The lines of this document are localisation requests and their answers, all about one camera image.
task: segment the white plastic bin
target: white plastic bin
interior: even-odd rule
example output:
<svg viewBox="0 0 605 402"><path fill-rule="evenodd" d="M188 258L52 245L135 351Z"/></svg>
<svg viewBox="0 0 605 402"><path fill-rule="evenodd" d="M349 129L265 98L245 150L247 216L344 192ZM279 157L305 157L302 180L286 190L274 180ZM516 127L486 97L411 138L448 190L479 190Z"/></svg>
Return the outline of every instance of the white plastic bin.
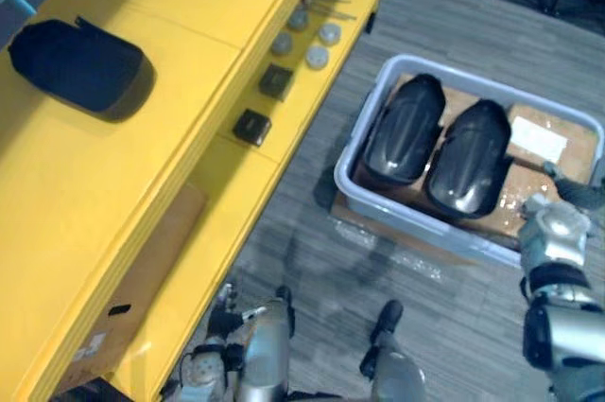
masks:
<svg viewBox="0 0 605 402"><path fill-rule="evenodd" d="M432 218L425 213L382 197L353 183L351 176L357 153L361 150L372 122L383 101L386 100L390 89L404 73L411 75L432 74L440 79L444 86L453 87L477 97L493 99L504 107L509 107L513 103L527 104L594 131L598 142L593 159L593 170L603 153L605 138L603 127L592 116L567 106L413 55L404 54L393 57L384 64L380 73L378 73L376 83L366 98L366 102L355 122L350 141L342 151L334 172L338 189L347 197L349 207L365 217L376 219L461 257L490 262L497 261L518 267L520 255L516 251L495 244L481 236L473 235L439 219Z"/></svg>

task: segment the gray round knob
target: gray round knob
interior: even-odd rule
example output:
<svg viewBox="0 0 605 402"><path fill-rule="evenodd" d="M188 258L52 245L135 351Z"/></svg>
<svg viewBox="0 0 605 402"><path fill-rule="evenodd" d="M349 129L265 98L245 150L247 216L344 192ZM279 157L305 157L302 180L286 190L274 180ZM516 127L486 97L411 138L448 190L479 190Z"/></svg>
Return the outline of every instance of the gray round knob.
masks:
<svg viewBox="0 0 605 402"><path fill-rule="evenodd" d="M340 35L342 34L342 30L340 26L337 24L324 24L320 28L319 37L320 41L325 45L334 45L338 44L340 41Z"/></svg>
<svg viewBox="0 0 605 402"><path fill-rule="evenodd" d="M304 8L296 8L287 20L287 26L291 30L303 31L309 25L309 13Z"/></svg>
<svg viewBox="0 0 605 402"><path fill-rule="evenodd" d="M273 55L287 55L292 52L292 36L285 31L280 32L273 40L271 52Z"/></svg>
<svg viewBox="0 0 605 402"><path fill-rule="evenodd" d="M320 45L312 45L309 50L306 51L306 63L311 69L320 70L325 68L328 64L330 54L328 49L321 47Z"/></svg>

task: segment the yellow shelving unit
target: yellow shelving unit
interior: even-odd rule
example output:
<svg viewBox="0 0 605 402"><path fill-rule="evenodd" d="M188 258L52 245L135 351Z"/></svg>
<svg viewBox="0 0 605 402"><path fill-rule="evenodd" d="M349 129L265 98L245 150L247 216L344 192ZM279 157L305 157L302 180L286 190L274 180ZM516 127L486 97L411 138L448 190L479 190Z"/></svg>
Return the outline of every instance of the yellow shelving unit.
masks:
<svg viewBox="0 0 605 402"><path fill-rule="evenodd" d="M135 400L157 397L377 0L343 1L350 3L338 4L336 9L357 18L339 21L312 14L309 28L293 33L295 50L291 54L283 58L267 55L259 64L196 164L189 182L205 192L210 203L122 363L108 376L113 386ZM317 29L326 21L342 26L342 39L329 49L328 65L314 71L306 66L304 53L310 44L319 43ZM283 102L258 91L258 80L271 62L295 71ZM231 132L237 117L247 108L271 119L271 129L260 148L237 140Z"/></svg>
<svg viewBox="0 0 605 402"><path fill-rule="evenodd" d="M299 0L46 0L31 22L78 15L134 44L157 71L144 106L106 123L34 88L0 51L1 400L45 400L188 177L210 196L111 383L157 397L377 0L338 9L342 41L315 72L295 35L285 102L256 92L271 41ZM315 28L324 16L313 16ZM231 136L244 107L270 116L265 144Z"/></svg>

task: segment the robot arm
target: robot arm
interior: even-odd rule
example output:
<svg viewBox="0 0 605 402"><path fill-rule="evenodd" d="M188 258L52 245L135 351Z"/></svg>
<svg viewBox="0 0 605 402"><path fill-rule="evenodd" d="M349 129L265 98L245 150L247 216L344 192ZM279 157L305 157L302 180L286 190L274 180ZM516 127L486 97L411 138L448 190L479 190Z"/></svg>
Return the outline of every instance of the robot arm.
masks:
<svg viewBox="0 0 605 402"><path fill-rule="evenodd" d="M564 201L526 207L524 356L548 374L559 401L605 401L605 314L583 272L590 220Z"/></svg>

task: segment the gray carpet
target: gray carpet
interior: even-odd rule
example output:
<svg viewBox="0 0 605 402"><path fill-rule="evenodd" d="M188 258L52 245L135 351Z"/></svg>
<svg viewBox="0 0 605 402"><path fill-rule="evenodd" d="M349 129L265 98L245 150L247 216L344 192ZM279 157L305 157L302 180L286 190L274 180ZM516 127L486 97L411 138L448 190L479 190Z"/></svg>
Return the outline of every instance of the gray carpet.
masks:
<svg viewBox="0 0 605 402"><path fill-rule="evenodd" d="M331 218L331 171L386 59L413 53L546 96L605 122L605 39L500 0L382 0L231 271L240 305L282 283L297 333L290 387L363 396L357 371L380 307L406 307L397 338L423 367L430 400L545 400L545 376L521 355L519 271L448 267ZM605 291L602 240L588 275ZM188 349L199 343L204 321Z"/></svg>

